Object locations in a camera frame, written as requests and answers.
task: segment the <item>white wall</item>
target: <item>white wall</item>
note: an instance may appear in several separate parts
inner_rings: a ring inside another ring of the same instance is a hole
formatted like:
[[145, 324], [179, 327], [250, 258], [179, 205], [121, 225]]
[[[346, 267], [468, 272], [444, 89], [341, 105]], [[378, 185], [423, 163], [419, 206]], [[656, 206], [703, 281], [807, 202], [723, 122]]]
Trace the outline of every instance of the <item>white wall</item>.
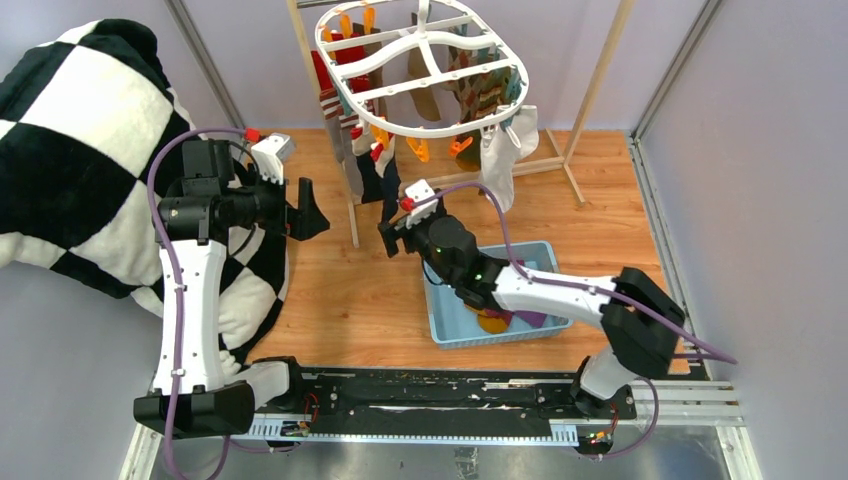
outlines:
[[229, 125], [200, 67], [161, 0], [25, 0], [4, 2], [0, 15], [0, 77], [23, 53], [65, 30], [102, 18], [147, 25], [159, 39], [159, 59], [180, 103], [198, 126]]
[[47, 270], [0, 269], [0, 478], [118, 477], [161, 321]]
[[[528, 103], [540, 123], [571, 128], [600, 54], [618, 0], [464, 0], [522, 58], [530, 75]], [[282, 0], [186, 0], [234, 101], [251, 125], [320, 127], [318, 107]], [[636, 125], [689, 30], [703, 0], [639, 0], [610, 66], [590, 128]], [[417, 2], [380, 5], [379, 28], [409, 25]], [[312, 38], [331, 7], [302, 10]], [[404, 79], [406, 56], [386, 66], [386, 79]], [[455, 102], [445, 95], [444, 105]], [[408, 95], [392, 99], [393, 119], [418, 125]]]
[[727, 1], [644, 144], [764, 478], [844, 478], [848, 7]]

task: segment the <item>checkered blanket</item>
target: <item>checkered blanket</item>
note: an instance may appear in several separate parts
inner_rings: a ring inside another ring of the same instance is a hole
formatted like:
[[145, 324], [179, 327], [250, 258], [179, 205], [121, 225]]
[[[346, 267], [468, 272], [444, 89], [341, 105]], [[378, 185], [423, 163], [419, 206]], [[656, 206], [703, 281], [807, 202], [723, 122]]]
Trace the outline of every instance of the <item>checkered blanket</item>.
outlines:
[[[48, 268], [162, 315], [145, 182], [154, 154], [193, 125], [156, 52], [147, 27], [102, 20], [29, 50], [0, 83], [0, 266]], [[157, 174], [159, 198], [181, 175], [177, 148]], [[230, 250], [248, 233], [233, 228]], [[225, 373], [236, 373], [274, 325], [287, 264], [285, 237], [261, 229], [227, 258], [218, 342]]]

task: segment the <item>wooden floor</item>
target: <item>wooden floor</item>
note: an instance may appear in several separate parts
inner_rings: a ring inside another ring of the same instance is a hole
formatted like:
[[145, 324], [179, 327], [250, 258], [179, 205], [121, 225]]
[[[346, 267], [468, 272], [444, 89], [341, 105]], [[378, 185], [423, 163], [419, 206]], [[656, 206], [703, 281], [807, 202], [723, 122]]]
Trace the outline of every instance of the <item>wooden floor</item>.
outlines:
[[[323, 130], [287, 130], [297, 151], [286, 176], [314, 180], [318, 205], [331, 229], [307, 242], [290, 241], [291, 282], [275, 328], [251, 358], [294, 355], [304, 365], [433, 367], [504, 370], [576, 370], [605, 345], [602, 333], [575, 324], [557, 337], [442, 351], [430, 336], [418, 256], [386, 256], [377, 233], [380, 205], [356, 207], [361, 246], [353, 248], [342, 179]], [[565, 143], [568, 133], [558, 133]], [[532, 158], [554, 156], [542, 136]], [[432, 141], [422, 164], [398, 143], [404, 181], [457, 173], [447, 142]], [[624, 265], [643, 269], [664, 285], [625, 139], [587, 132], [572, 161], [588, 205], [575, 206], [562, 171], [519, 177], [515, 206], [507, 213], [512, 240], [547, 240], [560, 271], [609, 275]], [[289, 200], [296, 198], [296, 188]], [[476, 191], [446, 199], [448, 211], [479, 245], [503, 243], [497, 214]], [[675, 370], [685, 370], [685, 362]]]

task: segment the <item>wooden stand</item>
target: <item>wooden stand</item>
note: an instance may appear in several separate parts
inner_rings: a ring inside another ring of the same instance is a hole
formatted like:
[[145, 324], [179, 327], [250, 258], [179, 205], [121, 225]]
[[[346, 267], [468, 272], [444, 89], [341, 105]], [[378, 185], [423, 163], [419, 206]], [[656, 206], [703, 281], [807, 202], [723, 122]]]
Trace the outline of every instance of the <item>wooden stand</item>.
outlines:
[[[618, 42], [621, 40], [621, 34], [624, 32], [624, 27], [627, 25], [627, 19], [630, 17], [630, 12], [633, 10], [633, 4], [635, 1], [636, 0], [620, 0], [618, 3], [618, 9], [615, 12], [615, 17], [613, 18], [612, 25], [610, 26], [609, 33], [607, 34], [606, 41], [604, 42], [604, 47], [601, 50], [601, 55], [598, 58], [597, 64], [595, 65], [595, 70], [592, 73], [592, 79], [589, 81], [589, 87], [586, 89], [586, 94], [583, 96], [583, 103], [581, 103], [580, 105], [580, 110], [577, 113], [577, 119], [574, 122], [574, 127], [571, 129], [571, 135], [568, 137], [568, 142], [566, 143], [565, 148], [561, 148], [557, 143], [556, 139], [554, 138], [553, 133], [549, 129], [545, 129], [546, 135], [554, 145], [554, 149], [557, 152], [557, 156], [541, 160], [519, 162], [513, 168], [513, 176], [549, 172], [561, 168], [565, 172], [566, 177], [568, 178], [568, 185], [569, 187], [571, 187], [571, 191], [574, 194], [574, 198], [576, 199], [577, 204], [579, 206], [583, 206], [586, 204], [586, 199], [583, 197], [583, 194], [580, 191], [580, 186], [577, 185], [577, 180], [574, 178], [574, 174], [571, 172], [569, 163], [571, 162], [571, 159], [574, 156], [574, 152], [577, 149], [577, 141], [580, 139], [580, 135], [583, 133], [583, 130], [586, 127], [586, 121], [589, 118], [589, 113], [591, 112], [592, 107], [595, 105], [595, 100], [597, 99], [598, 92], [601, 89], [604, 77], [606, 76], [609, 65], [612, 62], [615, 50], [618, 47]], [[319, 4], [329, 5], [333, 3], [343, 3], [343, 1], [307, 1], [301, 3], [303, 6], [317, 6]], [[303, 57], [303, 63], [306, 67], [307, 75], [309, 76], [309, 80], [312, 83], [312, 88], [316, 99], [316, 105], [318, 105], [318, 97], [321, 94], [321, 87], [318, 83], [318, 76], [315, 73], [315, 67], [312, 64], [311, 47], [309, 44], [309, 40], [306, 36], [306, 30], [303, 27], [303, 17], [301, 17], [300, 11], [298, 10], [298, 1], [286, 0], [286, 4], [288, 5], [289, 14], [291, 15], [292, 25], [294, 26], [298, 43], [300, 44], [300, 54]], [[344, 170], [341, 165], [339, 165], [339, 174], [344, 177]], [[476, 172], [464, 172], [453, 175], [445, 175], [442, 177], [429, 178], [427, 179], [427, 182], [430, 183], [430, 185], [434, 188], [445, 188], [451, 185], [456, 185], [458, 183], [473, 181], [477, 178], [479, 178], [479, 174]], [[402, 184], [401, 188], [404, 188], [408, 184], [409, 183]], [[346, 188], [346, 196], [348, 199], [348, 213], [350, 215], [351, 237], [353, 239], [353, 246], [359, 248], [359, 233], [356, 228], [356, 212], [354, 209], [354, 206], [359, 204], [359, 200], [354, 198], [349, 187]]]

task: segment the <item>light blue bin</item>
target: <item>light blue bin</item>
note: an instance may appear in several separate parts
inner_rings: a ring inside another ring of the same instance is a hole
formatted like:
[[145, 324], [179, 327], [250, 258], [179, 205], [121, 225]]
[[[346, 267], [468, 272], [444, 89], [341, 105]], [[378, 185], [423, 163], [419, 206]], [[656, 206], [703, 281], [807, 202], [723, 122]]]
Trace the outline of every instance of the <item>light blue bin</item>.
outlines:
[[[512, 250], [518, 259], [524, 260], [527, 268], [545, 272], [559, 272], [554, 249], [548, 242], [524, 242], [512, 244]], [[480, 247], [480, 251], [498, 258], [507, 258], [503, 245]], [[430, 278], [438, 276], [425, 264]], [[486, 333], [477, 324], [477, 315], [463, 305], [452, 288], [435, 286], [422, 276], [424, 292], [427, 297], [427, 312], [430, 317], [430, 334], [443, 350], [451, 348], [490, 345], [493, 343], [516, 342], [533, 338], [553, 337], [570, 327], [572, 320], [548, 315], [540, 328], [533, 328], [520, 317], [514, 317], [504, 333]]]

